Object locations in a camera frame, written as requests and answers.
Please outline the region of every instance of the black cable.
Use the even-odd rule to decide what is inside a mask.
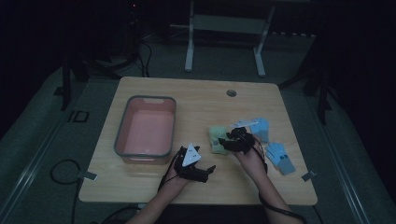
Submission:
[[[174,176],[170,177],[169,179],[165,180],[163,183],[166,183],[166,182],[168,182],[168,181],[170,181],[170,180],[172,180],[172,179],[174,179],[176,177],[178,177],[178,175],[174,175]]]
[[[117,214],[119,214],[119,213],[121,213],[123,211],[129,210],[129,209],[141,210],[141,208],[139,208],[137,205],[129,204],[128,206],[122,207],[119,210],[117,210],[117,211],[113,212],[112,214],[110,214],[108,217],[105,218],[105,220],[103,220],[102,223],[106,223],[107,221],[109,221],[115,215],[117,215]]]
[[[324,222],[323,222],[323,219],[321,218],[321,215],[320,215],[318,209],[314,205],[312,205],[312,207],[314,207],[315,213],[317,214],[320,223],[323,224]]]
[[[121,68],[124,68],[124,67],[126,67],[128,65],[129,66],[134,65],[136,60],[137,60],[137,55],[131,55],[129,57],[126,57],[124,62],[113,64],[113,65],[109,65],[109,66],[106,66],[106,68],[110,69],[112,71],[117,71],[117,70],[119,70]]]
[[[260,193],[259,193],[259,199],[260,199],[260,202],[264,205],[264,207],[266,207],[266,208],[268,208],[268,209],[270,209],[270,210],[272,210],[272,211],[274,211],[274,212],[278,212],[278,213],[280,213],[280,214],[283,214],[283,215],[285,215],[285,216],[288,216],[288,217],[295,217],[295,218],[298,218],[298,219],[300,219],[304,224],[306,224],[306,219],[305,219],[305,217],[303,217],[303,216],[301,216],[301,215],[298,215],[298,214],[296,214],[296,213],[293,213],[293,212],[291,212],[291,211],[287,211],[287,210],[284,210],[284,209],[281,209],[281,208],[273,207],[271,204],[267,203],[267,202],[262,198],[262,196],[260,195]]]
[[[142,60],[142,56],[139,54],[139,61],[140,61],[140,64],[142,65],[142,68],[141,68],[141,70],[142,70],[142,77],[144,77],[145,76],[145,65],[143,65],[143,60]]]
[[[146,76],[149,77],[149,61],[151,60],[152,49],[151,49],[151,47],[148,44],[146,44],[144,42],[142,42],[141,44],[146,46],[148,48],[148,51],[149,51],[148,60],[146,62],[146,66],[145,66],[146,67],[146,70],[145,70]]]
[[[166,176],[168,175],[168,173],[169,173],[169,171],[170,171],[170,169],[171,169],[171,167],[172,167],[172,164],[175,162],[175,160],[176,160],[176,158],[179,156],[179,154],[180,154],[180,151],[178,151],[178,152],[175,154],[175,156],[172,158],[171,162],[169,163],[168,169],[166,169],[166,172],[165,172],[165,174],[163,175],[163,179],[161,180],[160,186],[158,187],[158,191],[160,191],[160,189],[163,187],[163,185],[164,185],[166,182],[168,182],[169,180],[171,180],[171,179],[173,179],[173,178],[175,178],[175,177],[178,176],[178,175],[175,175],[175,176],[171,177],[170,179],[165,180]]]
[[[79,164],[76,161],[73,161],[71,159],[65,159],[65,160],[58,161],[55,165],[53,165],[52,168],[50,169],[49,175],[50,175],[51,180],[53,180],[55,183],[60,184],[60,185],[77,184],[76,191],[75,191],[75,196],[74,196],[74,201],[73,201],[72,217],[71,217],[71,223],[74,224],[75,223],[75,218],[76,218],[76,204],[77,204],[77,198],[78,198],[78,191],[79,191],[79,187],[80,187],[80,185],[82,183],[82,180],[80,178],[78,178],[78,177],[77,177],[76,180],[69,181],[69,182],[63,182],[63,181],[58,180],[55,177],[53,172],[55,171],[55,169],[60,164],[62,164],[64,162],[72,162],[72,163],[74,163],[77,166],[77,168],[78,168],[78,172],[81,171],[81,168],[80,168]]]
[[[239,136],[240,138],[242,138],[245,142],[248,143],[248,140],[247,140],[244,136],[242,136],[241,134],[238,134],[238,136]],[[255,140],[257,143],[259,143],[259,146],[260,146],[260,148],[262,149],[262,144],[260,143],[260,141],[259,141],[257,138],[255,138],[254,136],[253,136],[253,138],[254,138],[254,140]],[[259,150],[258,150],[257,148],[255,148],[254,146],[252,146],[251,148],[253,148],[253,150],[257,153],[257,155],[260,157],[260,159],[262,159],[262,162],[264,163],[264,166],[265,166],[265,161],[264,161],[263,155],[261,155],[260,152],[259,152]],[[300,219],[303,223],[306,223],[305,217],[303,217],[303,216],[301,216],[301,215],[298,215],[298,214],[296,214],[296,213],[293,213],[293,212],[291,212],[291,211],[287,211],[287,210],[284,210],[284,209],[281,209],[281,208],[273,207],[271,204],[267,203],[267,202],[262,198],[262,196],[260,195],[260,193],[259,193],[259,199],[260,199],[260,202],[261,202],[265,207],[267,207],[268,209],[270,209],[270,210],[272,210],[272,211],[274,211],[274,212],[281,213],[281,214],[283,214],[283,215],[285,215],[285,216],[288,216],[288,217],[295,217],[295,218],[298,218],[298,219]]]
[[[135,65],[135,63],[133,63],[133,64],[129,65],[128,67],[126,67],[126,68],[122,69],[121,71],[118,71],[118,72],[117,72],[117,75],[119,75],[119,74],[121,74],[121,73],[125,72],[126,70],[130,69],[130,68],[131,68],[132,66],[134,66],[134,65]]]

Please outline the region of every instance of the gray floor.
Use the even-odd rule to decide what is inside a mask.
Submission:
[[[172,77],[246,82],[281,83],[295,75],[312,38],[270,35],[262,54],[267,77],[258,77],[253,52],[246,46],[214,46],[201,40],[195,46],[192,72],[184,72],[186,43],[157,43],[148,38],[152,49],[151,77]],[[149,48],[142,46],[144,61]],[[119,71],[123,76],[141,76],[139,65]],[[82,170],[89,166],[96,141],[106,119],[118,81],[95,76],[88,83],[74,83],[68,110],[61,112],[62,99],[53,96],[62,85],[61,71],[44,83],[25,112],[0,142],[0,202],[9,212],[10,223],[69,223],[76,185],[63,186],[50,179],[50,169],[58,161],[76,160]],[[313,184],[318,195],[314,206],[292,208],[308,223],[396,223],[396,209],[382,186],[364,146],[346,113],[329,97],[332,110],[328,124],[316,116],[317,96],[304,96],[302,80],[282,90],[293,129],[308,170],[318,176]],[[90,112],[87,122],[68,122],[72,111]],[[29,162],[40,155],[41,166],[33,174],[30,188],[12,198],[11,211],[5,209],[10,195]],[[73,179],[77,170],[71,164],[60,169],[62,179]],[[102,221],[124,203],[83,203],[78,201],[76,223]]]

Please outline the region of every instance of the blue object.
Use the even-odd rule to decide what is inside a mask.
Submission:
[[[287,175],[296,171],[296,168],[291,163],[288,154],[285,151],[285,147],[281,143],[270,143],[265,155],[271,161],[271,163],[279,169],[282,175]]]
[[[256,120],[257,123],[249,126],[250,132],[260,137],[262,143],[268,143],[268,129],[270,126],[268,120],[264,118],[256,118],[254,120]]]

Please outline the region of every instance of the person's right hand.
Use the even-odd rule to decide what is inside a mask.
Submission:
[[[258,149],[258,152],[260,153],[260,144],[258,141],[256,141],[254,147]],[[260,179],[262,179],[264,176],[267,176],[267,173],[265,172],[262,159],[254,150],[254,148],[251,148],[246,155],[242,152],[234,152],[233,154],[239,160],[239,162],[241,162],[242,167],[253,180],[253,182],[257,184]]]

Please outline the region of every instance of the white object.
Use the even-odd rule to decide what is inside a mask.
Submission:
[[[275,6],[271,6],[265,20],[202,15],[194,13],[194,0],[190,0],[189,45],[187,48],[186,64],[184,70],[186,72],[192,71],[192,60],[194,54],[194,30],[221,31],[260,35],[260,42],[256,47],[253,48],[253,53],[257,66],[257,73],[259,77],[265,77],[264,65],[262,63],[262,48],[265,38],[268,35],[274,12]]]
[[[257,123],[259,123],[259,122],[255,119],[240,119],[238,122],[230,124],[230,127],[242,128],[242,127],[247,127],[252,124],[257,124]]]
[[[183,167],[186,167],[192,163],[195,163],[196,161],[198,161],[200,159],[201,159],[201,156],[198,154],[197,150],[195,150],[195,148],[192,144],[189,144],[189,147],[187,148],[186,155],[184,156]]]

